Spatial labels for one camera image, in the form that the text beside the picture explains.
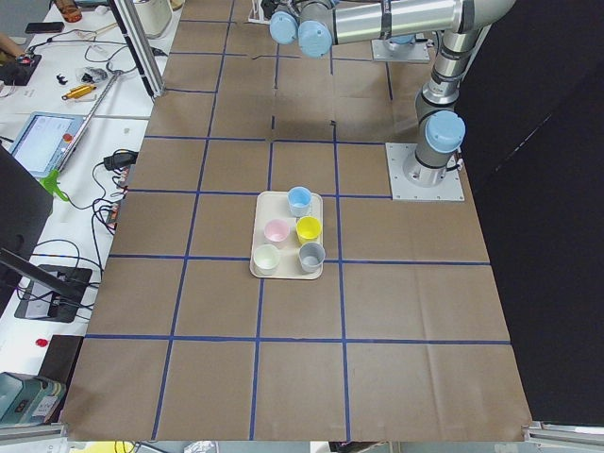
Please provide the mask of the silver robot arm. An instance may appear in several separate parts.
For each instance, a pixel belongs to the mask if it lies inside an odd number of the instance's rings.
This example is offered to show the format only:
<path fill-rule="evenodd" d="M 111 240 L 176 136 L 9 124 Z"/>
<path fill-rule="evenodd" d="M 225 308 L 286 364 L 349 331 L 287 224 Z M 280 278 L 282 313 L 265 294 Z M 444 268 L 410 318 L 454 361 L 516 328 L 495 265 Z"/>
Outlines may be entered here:
<path fill-rule="evenodd" d="M 337 45 L 388 41 L 434 28 L 430 1 L 376 1 L 350 8 L 338 8 L 335 1 L 264 1 L 262 9 L 275 42 L 296 43 L 312 58 Z"/>
<path fill-rule="evenodd" d="M 449 160 L 463 141 L 465 125 L 454 106 L 480 35 L 512 6 L 511 1 L 426 0 L 338 8 L 332 1 L 304 1 L 289 11 L 294 39 L 314 58 L 336 45 L 370 42 L 376 59 L 406 62 L 415 36 L 433 34 L 431 73 L 415 98 L 417 145 L 403 163 L 409 182 L 433 187 L 445 179 Z"/>

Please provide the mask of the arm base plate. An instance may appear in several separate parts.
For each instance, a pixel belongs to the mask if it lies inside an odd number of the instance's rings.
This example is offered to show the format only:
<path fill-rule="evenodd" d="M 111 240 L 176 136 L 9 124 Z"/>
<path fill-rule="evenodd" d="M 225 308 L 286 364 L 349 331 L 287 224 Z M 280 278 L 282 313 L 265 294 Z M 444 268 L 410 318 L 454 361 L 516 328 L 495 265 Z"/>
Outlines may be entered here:
<path fill-rule="evenodd" d="M 454 157 L 445 167 L 431 169 L 415 156 L 415 143 L 386 143 L 391 194 L 394 201 L 463 202 L 459 165 Z"/>
<path fill-rule="evenodd" d="M 428 64 L 430 56 L 426 42 L 393 43 L 372 40 L 374 61 Z"/>

